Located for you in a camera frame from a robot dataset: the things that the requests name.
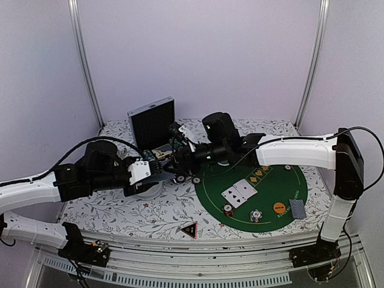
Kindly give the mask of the black red 100 chip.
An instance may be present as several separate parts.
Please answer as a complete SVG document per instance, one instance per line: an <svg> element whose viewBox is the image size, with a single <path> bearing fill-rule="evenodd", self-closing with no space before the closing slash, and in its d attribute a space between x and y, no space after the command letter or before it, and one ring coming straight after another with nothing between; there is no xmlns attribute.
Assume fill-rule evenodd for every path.
<svg viewBox="0 0 384 288"><path fill-rule="evenodd" d="M198 185L198 184L201 183L201 179L198 178L198 177L195 177L195 178L193 178L193 183L194 183L195 185Z"/></svg>

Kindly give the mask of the orange big blind button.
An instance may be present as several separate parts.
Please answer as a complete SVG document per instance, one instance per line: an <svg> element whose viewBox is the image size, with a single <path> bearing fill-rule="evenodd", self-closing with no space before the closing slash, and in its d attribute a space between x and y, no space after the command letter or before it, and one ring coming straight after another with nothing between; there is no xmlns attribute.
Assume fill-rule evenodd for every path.
<svg viewBox="0 0 384 288"><path fill-rule="evenodd" d="M273 205L273 210L276 214L280 215L286 212L286 206L281 202L277 202Z"/></svg>

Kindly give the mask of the dealt blue checkered cards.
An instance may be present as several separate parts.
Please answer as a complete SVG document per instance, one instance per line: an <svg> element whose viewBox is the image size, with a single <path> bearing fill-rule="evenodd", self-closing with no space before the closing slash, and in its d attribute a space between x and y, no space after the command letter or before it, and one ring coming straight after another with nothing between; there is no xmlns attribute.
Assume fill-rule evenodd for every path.
<svg viewBox="0 0 384 288"><path fill-rule="evenodd" d="M296 220L303 220L307 217L304 202L302 199L290 199L292 217Z"/></svg>

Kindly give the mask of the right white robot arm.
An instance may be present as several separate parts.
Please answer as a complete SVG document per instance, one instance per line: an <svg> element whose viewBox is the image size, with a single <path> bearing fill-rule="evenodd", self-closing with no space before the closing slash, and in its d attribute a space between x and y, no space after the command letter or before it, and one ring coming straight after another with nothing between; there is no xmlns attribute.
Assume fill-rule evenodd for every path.
<svg viewBox="0 0 384 288"><path fill-rule="evenodd" d="M207 143L198 143L185 126L172 123L169 132L183 144L173 160L181 173L196 175L212 163L236 166L313 166L335 171L335 187L316 244L310 249L314 261L322 262L334 250L343 227L368 188L364 185L364 160L351 134L341 128L323 136L277 137L265 133L240 136L228 113L216 112L203 118Z"/></svg>

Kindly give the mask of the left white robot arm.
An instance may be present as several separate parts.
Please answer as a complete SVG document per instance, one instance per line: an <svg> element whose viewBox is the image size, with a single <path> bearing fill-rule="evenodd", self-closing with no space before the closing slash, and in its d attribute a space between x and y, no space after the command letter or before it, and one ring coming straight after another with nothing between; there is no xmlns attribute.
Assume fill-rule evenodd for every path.
<svg viewBox="0 0 384 288"><path fill-rule="evenodd" d="M1 239L21 239L59 250L65 247L76 260L85 260L89 247L76 225L37 221L13 210L38 203L68 202L116 188L132 195L150 175L149 162L134 145L107 136L86 139L49 170L1 183Z"/></svg>

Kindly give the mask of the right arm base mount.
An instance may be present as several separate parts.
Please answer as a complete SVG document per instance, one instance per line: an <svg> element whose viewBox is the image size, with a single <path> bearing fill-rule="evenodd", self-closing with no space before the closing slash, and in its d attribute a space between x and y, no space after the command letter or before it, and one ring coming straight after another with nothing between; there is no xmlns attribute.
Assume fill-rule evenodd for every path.
<svg viewBox="0 0 384 288"><path fill-rule="evenodd" d="M294 268L310 266L309 276L318 282L328 280L339 263L341 251L338 241L328 242L317 238L315 244L293 248L289 251L289 259Z"/></svg>

